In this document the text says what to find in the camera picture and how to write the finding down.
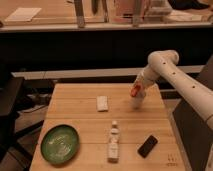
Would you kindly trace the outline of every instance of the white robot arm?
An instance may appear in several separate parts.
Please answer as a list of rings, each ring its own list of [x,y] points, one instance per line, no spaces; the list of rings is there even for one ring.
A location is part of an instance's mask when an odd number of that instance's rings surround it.
[[[153,85],[159,76],[164,77],[194,108],[213,130],[213,92],[176,67],[179,55],[176,51],[156,51],[149,55],[148,65],[138,74],[131,90],[134,107],[139,107],[145,97],[145,89]]]

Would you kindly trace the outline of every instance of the plate rim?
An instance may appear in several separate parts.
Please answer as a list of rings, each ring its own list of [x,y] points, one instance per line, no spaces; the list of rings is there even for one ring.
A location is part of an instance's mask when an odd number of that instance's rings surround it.
[[[63,162],[52,162],[52,161],[48,160],[48,159],[45,157],[44,153],[43,153],[42,147],[43,147],[43,144],[44,144],[44,140],[47,138],[48,134],[50,134],[51,131],[53,131],[54,129],[57,129],[57,128],[59,128],[59,127],[63,127],[63,126],[69,127],[69,128],[71,128],[72,130],[75,131],[75,133],[76,133],[76,135],[77,135],[77,140],[78,140],[77,147],[76,147],[76,150],[75,150],[75,152],[73,153],[73,155],[71,155],[67,160],[64,160]],[[71,125],[68,125],[68,124],[60,124],[60,125],[56,125],[56,126],[50,128],[50,129],[46,132],[46,134],[44,135],[44,137],[42,138],[42,141],[41,141],[40,151],[41,151],[42,157],[43,157],[47,162],[49,162],[49,163],[51,163],[51,164],[53,164],[53,165],[60,165],[60,164],[66,163],[66,162],[69,161],[71,158],[73,158],[73,157],[75,156],[75,154],[77,153],[77,151],[78,151],[78,149],[79,149],[79,146],[80,146],[80,143],[79,143],[79,135],[78,135],[77,130],[76,130],[73,126],[71,126]]]

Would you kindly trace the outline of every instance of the green plate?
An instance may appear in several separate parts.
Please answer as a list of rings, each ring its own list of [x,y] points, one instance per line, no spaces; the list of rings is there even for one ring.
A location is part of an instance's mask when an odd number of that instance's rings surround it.
[[[58,125],[47,132],[41,143],[41,154],[51,164],[62,164],[78,151],[79,136],[69,125]]]

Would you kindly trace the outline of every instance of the wood grain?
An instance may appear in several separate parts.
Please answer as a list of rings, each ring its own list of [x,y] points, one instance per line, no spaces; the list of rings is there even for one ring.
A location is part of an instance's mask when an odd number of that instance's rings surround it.
[[[49,105],[34,154],[31,171],[182,171],[184,164],[167,118],[157,85],[147,91],[139,110],[130,106],[132,84],[58,84]],[[97,112],[96,97],[108,96],[108,112]],[[119,162],[107,162],[109,131],[116,119],[120,130]],[[70,162],[55,167],[40,153],[44,135],[60,124],[73,126],[80,137],[80,149]],[[146,159],[137,149],[150,136],[159,143]]]

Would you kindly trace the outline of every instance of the small bottle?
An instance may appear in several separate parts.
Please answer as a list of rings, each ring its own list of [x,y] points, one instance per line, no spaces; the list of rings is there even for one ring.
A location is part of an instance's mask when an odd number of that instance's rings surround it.
[[[119,141],[119,129],[117,121],[112,121],[112,128],[109,134],[109,144],[108,144],[108,162],[117,163],[118,154],[118,141]]]

